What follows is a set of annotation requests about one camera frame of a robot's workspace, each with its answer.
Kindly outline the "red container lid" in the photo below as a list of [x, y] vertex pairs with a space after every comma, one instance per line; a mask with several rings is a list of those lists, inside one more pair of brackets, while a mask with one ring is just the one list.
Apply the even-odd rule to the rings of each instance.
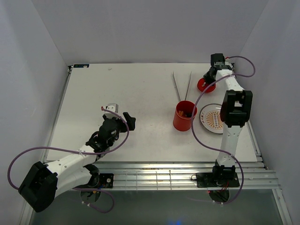
[[210, 93], [210, 92], [213, 92], [216, 88], [215, 85], [212, 85], [209, 88], [208, 88], [208, 86], [209, 86], [209, 84], [206, 83], [204, 78], [201, 78], [197, 83], [197, 88], [200, 92], [203, 92], [205, 89], [207, 89], [205, 92]]

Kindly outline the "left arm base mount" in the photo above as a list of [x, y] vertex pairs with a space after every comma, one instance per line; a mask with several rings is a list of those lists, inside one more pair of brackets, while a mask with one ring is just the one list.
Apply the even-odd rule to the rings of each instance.
[[99, 169], [92, 164], [86, 165], [84, 168], [89, 171], [90, 179], [87, 184], [82, 186], [83, 188], [113, 188], [113, 173], [101, 173]]

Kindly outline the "metal food tongs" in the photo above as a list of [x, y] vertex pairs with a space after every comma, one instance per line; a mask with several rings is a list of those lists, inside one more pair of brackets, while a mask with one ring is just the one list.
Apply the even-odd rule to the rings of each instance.
[[191, 79], [192, 71], [189, 73], [189, 75], [176, 75], [175, 72], [172, 71], [172, 81], [175, 88], [177, 100], [179, 102], [188, 99]]

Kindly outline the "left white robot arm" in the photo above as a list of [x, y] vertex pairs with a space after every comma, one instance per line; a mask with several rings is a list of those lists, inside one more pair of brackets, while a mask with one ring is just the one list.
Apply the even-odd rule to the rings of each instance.
[[46, 164], [37, 162], [30, 168], [18, 192], [35, 212], [45, 210], [55, 197], [73, 188], [99, 197], [100, 189], [108, 185], [94, 163], [109, 152], [121, 133], [135, 129], [136, 118], [128, 112], [123, 116], [108, 112], [99, 130], [76, 153]]

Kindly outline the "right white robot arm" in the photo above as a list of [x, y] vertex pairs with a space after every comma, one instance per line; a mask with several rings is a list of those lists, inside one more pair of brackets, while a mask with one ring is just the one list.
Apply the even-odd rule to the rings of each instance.
[[239, 135], [245, 123], [250, 118], [253, 93], [244, 90], [233, 74], [233, 69], [225, 61], [222, 53], [210, 56], [210, 69], [203, 76], [204, 92], [214, 86], [217, 81], [223, 81], [225, 96], [220, 110], [220, 119], [224, 125], [221, 142], [221, 151], [212, 170], [212, 182], [223, 186], [226, 182], [234, 180], [235, 161]]

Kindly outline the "red cylindrical lunch container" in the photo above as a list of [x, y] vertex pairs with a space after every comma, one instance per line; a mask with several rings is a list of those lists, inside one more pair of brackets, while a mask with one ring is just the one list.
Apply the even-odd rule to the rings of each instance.
[[[191, 118], [186, 118], [179, 116], [179, 111], [183, 111], [184, 113], [192, 113]], [[188, 131], [192, 126], [192, 119], [195, 118], [197, 114], [197, 107], [191, 101], [183, 100], [180, 101], [175, 108], [175, 114], [173, 118], [173, 126], [176, 130], [185, 132]]]

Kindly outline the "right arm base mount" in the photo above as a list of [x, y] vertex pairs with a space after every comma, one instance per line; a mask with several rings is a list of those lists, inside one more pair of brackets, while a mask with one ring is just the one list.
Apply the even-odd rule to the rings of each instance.
[[191, 176], [198, 188], [238, 188], [240, 186], [237, 174], [232, 180], [228, 178], [214, 178], [211, 172], [199, 172]]

